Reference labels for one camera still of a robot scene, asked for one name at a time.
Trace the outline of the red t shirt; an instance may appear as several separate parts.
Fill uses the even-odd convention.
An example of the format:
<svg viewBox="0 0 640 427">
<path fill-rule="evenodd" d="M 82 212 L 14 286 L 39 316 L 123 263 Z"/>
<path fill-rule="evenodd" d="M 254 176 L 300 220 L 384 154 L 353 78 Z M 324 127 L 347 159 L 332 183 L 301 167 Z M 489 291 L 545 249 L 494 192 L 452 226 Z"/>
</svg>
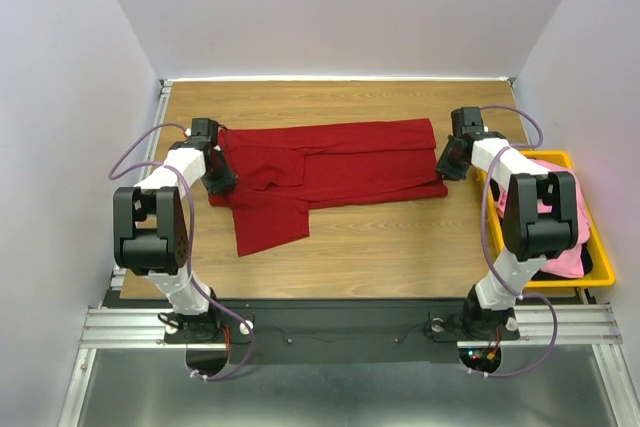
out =
<svg viewBox="0 0 640 427">
<path fill-rule="evenodd" d="M 209 202 L 231 209 L 240 257 L 309 236 L 312 210 L 448 193 L 427 119 L 231 129 L 218 142 L 237 184 Z"/>
</svg>

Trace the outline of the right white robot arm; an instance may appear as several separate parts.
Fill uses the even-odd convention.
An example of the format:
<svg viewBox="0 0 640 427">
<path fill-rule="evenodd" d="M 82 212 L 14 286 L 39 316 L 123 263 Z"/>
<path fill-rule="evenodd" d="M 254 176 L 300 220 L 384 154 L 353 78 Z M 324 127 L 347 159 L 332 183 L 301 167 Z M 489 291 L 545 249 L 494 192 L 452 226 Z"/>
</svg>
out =
<svg viewBox="0 0 640 427">
<path fill-rule="evenodd" d="M 461 180 L 470 167 L 486 173 L 507 193 L 502 220 L 504 247 L 488 262 L 489 273 L 463 303 L 460 329 L 480 338 L 497 329 L 515 331 L 513 308 L 526 284 L 547 260 L 576 246 L 579 236 L 576 181 L 526 158 L 502 137 L 450 135 L 437 164 L 446 180 Z"/>
</svg>

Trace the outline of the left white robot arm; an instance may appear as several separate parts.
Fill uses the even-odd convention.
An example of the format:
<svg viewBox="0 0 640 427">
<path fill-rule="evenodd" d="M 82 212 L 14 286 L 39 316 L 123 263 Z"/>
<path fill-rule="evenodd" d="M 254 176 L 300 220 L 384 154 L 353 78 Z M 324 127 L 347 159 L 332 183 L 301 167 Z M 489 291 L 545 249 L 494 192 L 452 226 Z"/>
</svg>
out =
<svg viewBox="0 0 640 427">
<path fill-rule="evenodd" d="M 113 195 L 115 262 L 164 294 L 172 311 L 159 319 L 175 342 L 209 343 L 223 335 L 223 318 L 211 305 L 216 294 L 190 266 L 195 221 L 183 203 L 194 207 L 191 187 L 199 181 L 234 185 L 216 136 L 174 143 L 149 176 Z"/>
</svg>

